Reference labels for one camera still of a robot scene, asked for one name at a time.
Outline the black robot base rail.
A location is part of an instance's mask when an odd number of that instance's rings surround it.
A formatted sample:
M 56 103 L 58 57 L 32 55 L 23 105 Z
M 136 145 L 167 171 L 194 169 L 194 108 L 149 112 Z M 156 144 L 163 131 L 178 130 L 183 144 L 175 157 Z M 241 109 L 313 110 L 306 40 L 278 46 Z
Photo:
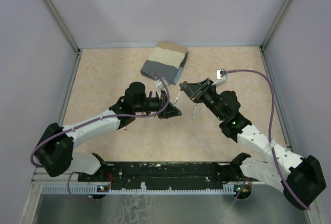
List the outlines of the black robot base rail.
M 93 175 L 78 176 L 79 182 L 105 182 L 112 190 L 223 190 L 243 179 L 230 162 L 107 162 Z

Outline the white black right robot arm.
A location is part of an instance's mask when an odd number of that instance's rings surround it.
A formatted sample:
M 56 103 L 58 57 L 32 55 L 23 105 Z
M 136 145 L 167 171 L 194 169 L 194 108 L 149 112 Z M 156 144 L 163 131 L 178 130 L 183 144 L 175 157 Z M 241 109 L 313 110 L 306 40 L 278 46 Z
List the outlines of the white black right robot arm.
M 231 174 L 236 180 L 249 177 L 264 182 L 282 192 L 300 210 L 309 206 L 326 188 L 319 161 L 270 141 L 240 113 L 240 103 L 234 91 L 217 93 L 216 85 L 210 79 L 179 86 L 190 100 L 204 104 L 221 121 L 219 127 L 226 137 L 261 156 L 261 160 L 245 153 L 235 157 L 231 162 Z

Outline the white brown-end marker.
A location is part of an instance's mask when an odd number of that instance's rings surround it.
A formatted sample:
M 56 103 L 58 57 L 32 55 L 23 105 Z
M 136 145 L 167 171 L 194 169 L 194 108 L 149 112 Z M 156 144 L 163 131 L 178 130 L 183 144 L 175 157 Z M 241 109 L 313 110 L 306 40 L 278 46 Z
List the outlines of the white brown-end marker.
M 176 96 L 176 98 L 175 98 L 175 100 L 174 100 L 174 102 L 173 102 L 173 105 L 174 105 L 174 106 L 177 104 L 180 95 L 181 95 L 181 91 L 179 91 L 179 93 L 177 94 L 177 96 Z

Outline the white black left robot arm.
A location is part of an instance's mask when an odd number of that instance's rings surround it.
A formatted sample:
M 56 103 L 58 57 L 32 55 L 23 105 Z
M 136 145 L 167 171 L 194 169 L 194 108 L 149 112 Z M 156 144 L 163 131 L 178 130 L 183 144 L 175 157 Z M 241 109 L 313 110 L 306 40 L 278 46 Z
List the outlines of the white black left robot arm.
M 76 153 L 74 150 L 77 147 L 104 133 L 125 128 L 136 118 L 157 116 L 162 120 L 181 114 L 170 103 L 167 89 L 161 90 L 155 97 L 147 97 L 145 85 L 133 82 L 125 90 L 124 96 L 101 114 L 68 126 L 50 124 L 32 152 L 31 163 L 37 160 L 35 166 L 44 168 L 50 177 L 72 171 L 85 173 L 101 181 L 108 174 L 101 157 L 95 153 Z

